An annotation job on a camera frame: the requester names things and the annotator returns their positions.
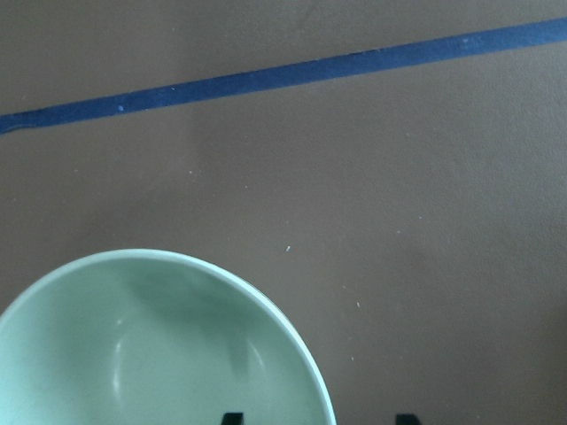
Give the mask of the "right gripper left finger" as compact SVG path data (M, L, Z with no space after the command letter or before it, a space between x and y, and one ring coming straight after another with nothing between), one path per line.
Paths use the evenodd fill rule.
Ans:
M242 413L225 413L221 419L221 425L242 425Z

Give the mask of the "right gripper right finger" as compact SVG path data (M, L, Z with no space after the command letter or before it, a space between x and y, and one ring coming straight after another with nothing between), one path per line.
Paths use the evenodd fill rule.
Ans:
M395 425L419 425L419 418L412 413L397 413Z

